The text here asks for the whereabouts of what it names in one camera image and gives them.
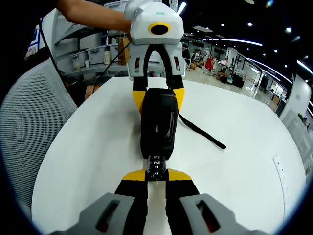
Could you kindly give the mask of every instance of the white partition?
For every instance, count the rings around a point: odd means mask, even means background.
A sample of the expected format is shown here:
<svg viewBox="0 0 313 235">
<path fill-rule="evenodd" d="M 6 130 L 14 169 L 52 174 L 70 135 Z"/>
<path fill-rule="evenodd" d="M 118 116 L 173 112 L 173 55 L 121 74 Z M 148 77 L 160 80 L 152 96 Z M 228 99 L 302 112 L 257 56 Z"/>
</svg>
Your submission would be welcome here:
<svg viewBox="0 0 313 235">
<path fill-rule="evenodd" d="M 282 111 L 280 119 L 283 120 L 290 109 L 293 109 L 296 113 L 301 113 L 304 115 L 307 110 L 310 98 L 310 86 L 299 75 L 296 75 L 291 94 L 284 110 Z"/>
</svg>

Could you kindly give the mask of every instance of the black cable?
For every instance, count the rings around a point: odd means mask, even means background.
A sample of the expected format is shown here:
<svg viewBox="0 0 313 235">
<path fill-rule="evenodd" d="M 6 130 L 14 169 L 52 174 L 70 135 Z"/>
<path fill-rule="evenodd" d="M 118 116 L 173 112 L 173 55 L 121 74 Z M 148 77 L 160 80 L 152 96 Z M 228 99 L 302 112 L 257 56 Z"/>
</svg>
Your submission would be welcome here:
<svg viewBox="0 0 313 235">
<path fill-rule="evenodd" d="M 181 121 L 188 126 L 191 130 L 193 130 L 194 132 L 197 132 L 200 135 L 203 135 L 204 137 L 206 137 L 208 140 L 212 141 L 215 145 L 217 145 L 218 147 L 220 147 L 221 149 L 226 149 L 226 146 L 224 144 L 222 144 L 221 142 L 219 142 L 217 139 L 213 138 L 212 136 L 210 136 L 208 133 L 206 133 L 204 130 L 200 129 L 199 127 L 197 127 L 195 124 L 191 123 L 190 121 L 188 121 L 187 119 L 185 119 L 182 115 L 179 114 L 179 117 L 181 119 Z"/>
<path fill-rule="evenodd" d="M 111 66 L 111 64 L 114 62 L 114 60 L 116 60 L 117 57 L 128 47 L 129 43 L 127 43 L 127 45 L 114 57 L 114 59 L 112 59 L 112 61 L 111 61 L 111 62 L 109 63 L 109 65 L 105 68 L 105 70 L 103 71 L 103 73 L 105 73 L 105 72 L 108 70 L 108 68 Z M 99 76 L 99 77 L 97 78 L 96 82 L 94 83 L 94 87 L 93 87 L 93 90 L 92 90 L 92 94 L 94 93 L 94 89 L 96 88 L 96 85 L 97 85 L 98 80 L 99 80 L 100 77 L 101 77 L 101 76 Z"/>
</svg>

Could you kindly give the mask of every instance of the gray chair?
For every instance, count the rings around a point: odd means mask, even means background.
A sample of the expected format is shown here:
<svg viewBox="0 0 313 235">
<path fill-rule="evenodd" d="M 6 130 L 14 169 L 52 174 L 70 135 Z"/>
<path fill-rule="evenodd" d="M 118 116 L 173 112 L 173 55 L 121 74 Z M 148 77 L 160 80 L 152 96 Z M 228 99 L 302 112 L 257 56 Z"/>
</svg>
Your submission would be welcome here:
<svg viewBox="0 0 313 235">
<path fill-rule="evenodd" d="M 9 180 L 30 216 L 39 167 L 52 141 L 77 109 L 52 61 L 23 74 L 0 108 L 0 148 Z"/>
</svg>

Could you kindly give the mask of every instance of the black strap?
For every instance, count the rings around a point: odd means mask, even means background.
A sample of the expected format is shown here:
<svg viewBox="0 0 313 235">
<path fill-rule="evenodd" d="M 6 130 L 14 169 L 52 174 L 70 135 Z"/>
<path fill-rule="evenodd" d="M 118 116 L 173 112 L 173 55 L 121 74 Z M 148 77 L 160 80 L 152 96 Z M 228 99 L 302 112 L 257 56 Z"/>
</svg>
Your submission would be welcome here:
<svg viewBox="0 0 313 235">
<path fill-rule="evenodd" d="M 200 135 L 203 135 L 204 137 L 206 137 L 209 141 L 213 142 L 215 145 L 217 145 L 218 147 L 220 147 L 221 149 L 226 149 L 226 146 L 224 144 L 222 144 L 221 142 L 219 142 L 217 139 L 213 138 L 212 136 L 210 136 L 208 133 L 206 133 L 204 130 L 200 129 L 199 127 L 197 127 L 195 124 L 191 123 L 190 121 L 188 121 L 187 119 L 185 119 L 182 115 L 179 114 L 179 117 L 181 119 L 181 121 L 188 126 L 191 130 L 197 132 Z"/>
</svg>

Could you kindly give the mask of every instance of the white round table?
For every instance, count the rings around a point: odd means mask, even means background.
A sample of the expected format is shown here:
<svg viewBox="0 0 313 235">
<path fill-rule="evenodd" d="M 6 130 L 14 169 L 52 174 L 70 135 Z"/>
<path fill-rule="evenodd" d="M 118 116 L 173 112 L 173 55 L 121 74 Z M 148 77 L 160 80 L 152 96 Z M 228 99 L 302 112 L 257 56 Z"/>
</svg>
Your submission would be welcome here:
<svg viewBox="0 0 313 235">
<path fill-rule="evenodd" d="M 149 86 L 166 88 L 165 78 L 149 78 Z M 184 81 L 184 86 L 181 114 L 227 149 L 220 150 L 179 119 L 167 167 L 190 175 L 200 193 L 230 208 L 244 227 L 273 233 L 284 214 L 273 157 L 279 155 L 287 162 L 284 170 L 292 205 L 305 185 L 301 157 L 287 129 L 257 100 L 196 82 Z M 53 141 L 32 198 L 32 219 L 42 232 L 74 225 L 81 210 L 105 193 L 114 193 L 124 175 L 145 167 L 132 88 L 127 77 L 109 80 L 77 109 Z M 149 223 L 144 234 L 170 234 L 161 188 L 159 183 L 149 189 L 149 195 L 151 190 L 160 193 L 148 208 L 148 217 L 154 209 L 163 213 L 156 216 L 161 225 Z"/>
</svg>

